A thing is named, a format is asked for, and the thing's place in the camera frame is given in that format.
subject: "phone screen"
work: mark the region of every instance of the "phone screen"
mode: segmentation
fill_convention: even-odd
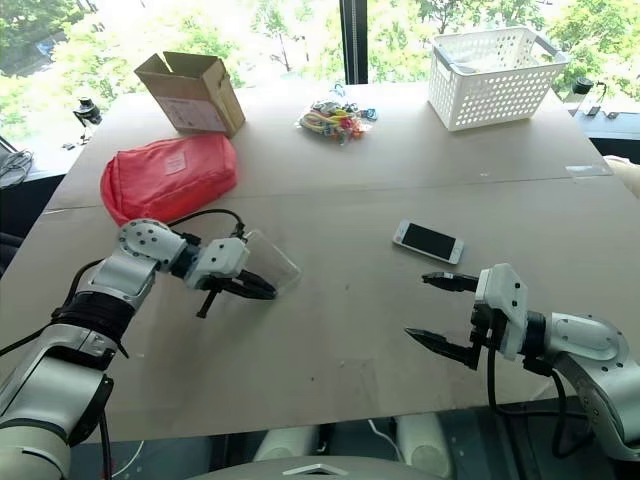
[[[449,259],[456,239],[410,223],[402,243],[436,257]]]

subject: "robotic arm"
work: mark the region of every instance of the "robotic arm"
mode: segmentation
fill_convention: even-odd
[[[122,226],[118,246],[89,282],[56,309],[36,344],[0,387],[0,472],[3,479],[59,479],[69,473],[69,446],[95,429],[113,389],[104,371],[156,271],[188,288],[208,290],[206,316],[222,290],[256,299],[276,291],[244,267],[249,250],[238,237],[200,239],[151,219]]]
[[[527,310],[527,287],[511,265],[483,270],[479,278],[455,273],[423,276],[450,291],[475,291],[471,346],[417,329],[407,333],[435,353],[476,370],[483,346],[525,369],[549,375],[555,368],[574,387],[603,450],[618,460],[640,461],[640,367],[617,328],[591,315]]]

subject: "table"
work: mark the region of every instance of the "table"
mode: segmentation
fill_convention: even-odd
[[[609,174],[559,102],[548,97],[533,118],[450,133],[427,102],[427,86],[348,87],[379,120],[362,140],[345,146],[294,126],[305,106],[325,94],[298,86],[241,89],[247,123],[232,139],[238,186],[228,196],[444,186],[566,178],[571,165]],[[102,205],[99,179],[118,150],[178,136],[148,94],[120,98],[47,208]]]
[[[422,115],[426,119],[433,112]],[[238,135],[249,132],[264,140],[260,125],[248,116]],[[558,130],[547,129],[545,119]],[[147,125],[154,122],[162,123],[156,115]],[[262,230],[303,275],[274,302],[221,295],[206,320],[194,316],[202,292],[159,276],[123,338],[131,358],[118,355],[109,369],[116,381],[107,408],[112,438],[210,435],[486,404],[482,360],[473,372],[430,353],[403,332],[405,326],[428,328],[466,341],[473,295],[419,282],[422,273],[444,268],[476,274],[510,262],[529,286],[530,308],[605,317],[640,351],[638,201],[615,177],[580,178],[567,172],[567,165],[598,162],[584,138],[565,148],[565,127],[569,138],[577,131],[569,122],[568,114],[547,111],[529,122],[503,126],[502,133],[499,127],[451,137],[441,133],[436,143],[436,134],[425,132],[434,142],[431,152],[438,155],[462,151],[461,144],[467,144],[467,151],[471,144],[486,146],[477,149],[474,162],[464,156],[450,157],[448,164],[435,154],[421,158],[432,166],[402,152],[381,159],[365,142],[360,146],[369,151],[367,158],[356,153],[356,143],[344,150],[325,144],[336,157],[312,163],[298,155],[299,148],[286,154],[281,143],[234,139],[239,151],[261,145],[262,157],[276,162],[274,172],[269,175],[269,164],[259,167],[255,158],[240,155],[240,184],[215,206],[241,213],[248,228]],[[115,128],[108,118],[105,125]],[[383,130],[382,125],[376,128]],[[393,128],[398,135],[403,131]],[[492,142],[483,138],[483,130]],[[513,150],[515,132],[521,140],[529,138],[533,152]],[[545,142],[538,136],[543,132]],[[373,142],[376,130],[371,133]],[[321,148],[314,137],[301,138],[312,145],[310,151]],[[511,161],[498,162],[498,154]],[[65,181],[50,205],[55,209],[38,220],[0,283],[3,343],[46,323],[77,268],[115,246],[115,225],[103,207],[90,205],[95,194],[78,180],[89,185],[96,180],[91,172],[99,169],[86,158],[72,169],[67,179],[76,181]],[[352,159],[351,167],[339,165],[337,158]],[[385,164],[389,158],[393,169]],[[306,162],[306,175],[296,162]],[[492,178],[502,181],[477,174],[486,164],[493,165]],[[267,175],[264,184],[249,165]],[[293,173],[277,175],[286,166]],[[349,174],[338,179],[325,175],[326,184],[320,184],[320,171],[340,169]],[[385,171],[395,176],[385,180]],[[419,178],[411,172],[420,173]],[[555,175],[564,178],[550,178]],[[541,179],[504,181],[536,177]],[[247,182],[256,187],[253,195]],[[84,208],[65,208],[74,203]],[[445,266],[392,246],[391,235],[402,218],[463,238],[460,264]],[[227,221],[199,217],[184,229],[208,239],[226,234]],[[20,353],[2,359],[0,377]],[[501,401],[528,400],[546,385],[519,363],[497,362]]]

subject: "cardboard box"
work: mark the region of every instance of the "cardboard box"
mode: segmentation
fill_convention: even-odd
[[[180,132],[225,132],[231,138],[244,123],[222,60],[208,55],[163,52],[135,69]]]

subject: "red bag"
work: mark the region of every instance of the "red bag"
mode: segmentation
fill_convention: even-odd
[[[118,225],[135,218],[168,222],[198,210],[236,185],[236,152],[221,133],[160,140],[118,152],[100,181]]]

